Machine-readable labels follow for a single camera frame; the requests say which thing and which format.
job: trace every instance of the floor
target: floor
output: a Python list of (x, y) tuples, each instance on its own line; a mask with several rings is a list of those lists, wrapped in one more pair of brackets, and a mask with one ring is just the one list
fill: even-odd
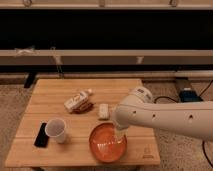
[[(0, 78), (0, 171), (31, 171), (30, 168), (4, 168), (4, 161), (9, 151), (12, 139), (22, 118), (22, 113), (33, 91), (23, 88), (24, 79)], [(208, 84), (193, 82), (194, 89), (199, 93)], [(178, 99), (173, 81), (149, 81), (144, 86), (149, 88), (154, 97), (166, 95)], [(213, 100), (213, 86), (203, 95), (205, 100)], [(159, 103), (171, 103), (169, 100), (159, 100)], [(128, 171), (210, 171), (211, 167), (204, 158), (201, 140), (180, 136), (166, 131), (155, 130), (156, 140), (161, 157), (160, 166), (141, 167), (78, 167), (78, 168), (45, 168), (47, 171), (67, 170), (128, 170)]]

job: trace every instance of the small white object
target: small white object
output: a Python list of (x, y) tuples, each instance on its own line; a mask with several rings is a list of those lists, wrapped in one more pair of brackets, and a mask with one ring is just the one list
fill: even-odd
[(92, 90), (91, 89), (88, 89), (86, 91), (81, 91), (76, 96), (74, 96), (74, 97), (70, 98), (69, 100), (67, 100), (64, 103), (64, 106), (66, 107), (66, 109), (70, 113), (72, 113), (72, 111), (74, 109), (77, 109), (80, 105), (82, 105), (83, 103), (88, 101), (89, 95), (91, 95), (91, 94), (92, 94)]
[(63, 119), (55, 118), (48, 121), (45, 127), (45, 133), (53, 138), (57, 143), (63, 143), (66, 140), (66, 123)]
[(109, 119), (109, 105), (108, 104), (100, 104), (98, 116), (100, 120)]

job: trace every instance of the table leg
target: table leg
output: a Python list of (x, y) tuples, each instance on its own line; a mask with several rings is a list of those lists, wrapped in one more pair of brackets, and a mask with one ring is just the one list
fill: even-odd
[(31, 169), (33, 171), (45, 171), (44, 169), (42, 169), (41, 167), (31, 167)]

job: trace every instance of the wrapped food item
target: wrapped food item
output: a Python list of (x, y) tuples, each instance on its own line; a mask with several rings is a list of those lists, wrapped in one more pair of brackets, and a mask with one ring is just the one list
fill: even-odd
[(85, 103), (81, 104), (78, 108), (73, 109), (73, 112), (77, 114), (85, 113), (91, 110), (93, 108), (93, 105), (94, 105), (93, 103), (86, 101)]

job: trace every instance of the black wall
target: black wall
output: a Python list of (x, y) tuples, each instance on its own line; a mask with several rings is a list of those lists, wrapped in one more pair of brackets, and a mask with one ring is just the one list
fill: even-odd
[(0, 10), (0, 49), (213, 49), (213, 11)]

